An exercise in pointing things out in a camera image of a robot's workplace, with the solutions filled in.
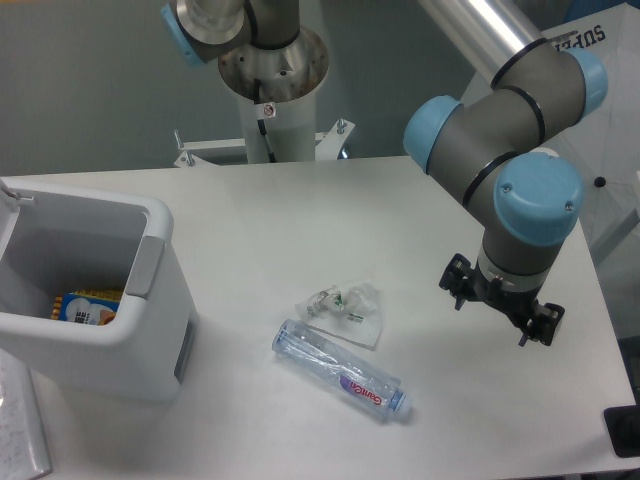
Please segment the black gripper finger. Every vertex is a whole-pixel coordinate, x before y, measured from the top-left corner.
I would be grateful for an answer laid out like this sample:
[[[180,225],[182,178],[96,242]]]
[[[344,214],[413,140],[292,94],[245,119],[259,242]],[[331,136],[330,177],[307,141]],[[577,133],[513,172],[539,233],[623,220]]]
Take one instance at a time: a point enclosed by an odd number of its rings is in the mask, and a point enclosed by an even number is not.
[[[533,315],[521,328],[522,336],[518,341],[520,347],[524,347],[528,341],[539,342],[544,346],[550,346],[557,329],[560,327],[565,314],[565,309],[557,304],[537,304]]]
[[[475,301],[474,273],[471,262],[456,253],[442,274],[439,287],[455,299],[456,310],[460,310],[466,301]]]

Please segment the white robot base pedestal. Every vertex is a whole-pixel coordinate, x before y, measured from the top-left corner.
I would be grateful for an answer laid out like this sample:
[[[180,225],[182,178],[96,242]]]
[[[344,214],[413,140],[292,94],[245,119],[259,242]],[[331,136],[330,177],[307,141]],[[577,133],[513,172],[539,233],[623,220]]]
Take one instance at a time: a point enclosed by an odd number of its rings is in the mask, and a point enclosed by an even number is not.
[[[246,44],[218,60],[220,76],[235,95],[242,131],[249,144],[249,129],[259,120],[267,129],[293,129],[311,124],[316,133],[316,94],[327,76],[326,45],[312,30],[301,28],[297,38],[277,50]]]

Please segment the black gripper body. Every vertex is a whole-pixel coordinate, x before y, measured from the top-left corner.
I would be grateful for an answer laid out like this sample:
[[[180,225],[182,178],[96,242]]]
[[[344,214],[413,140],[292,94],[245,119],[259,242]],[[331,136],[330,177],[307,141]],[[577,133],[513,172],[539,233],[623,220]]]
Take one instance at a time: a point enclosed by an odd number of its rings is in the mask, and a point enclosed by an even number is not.
[[[532,325],[538,313],[537,295],[543,274],[511,275],[492,272],[491,264],[477,263],[471,277],[471,301],[503,313],[513,325]]]

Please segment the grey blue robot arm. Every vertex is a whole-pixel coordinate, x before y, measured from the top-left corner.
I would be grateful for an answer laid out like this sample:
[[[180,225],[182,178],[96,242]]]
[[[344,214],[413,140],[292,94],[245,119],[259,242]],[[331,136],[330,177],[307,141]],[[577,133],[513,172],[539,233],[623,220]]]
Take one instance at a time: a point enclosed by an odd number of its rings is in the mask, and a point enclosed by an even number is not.
[[[511,1],[426,1],[424,10],[490,84],[472,105],[438,96],[409,120],[407,154],[484,229],[478,257],[456,255],[440,280],[458,304],[502,312],[522,341],[550,345],[564,315],[537,296],[573,230],[584,187],[540,146],[596,110],[604,65],[555,49]],[[323,41],[295,1],[170,1],[162,18],[184,59],[216,62],[241,109],[252,163],[313,161]]]

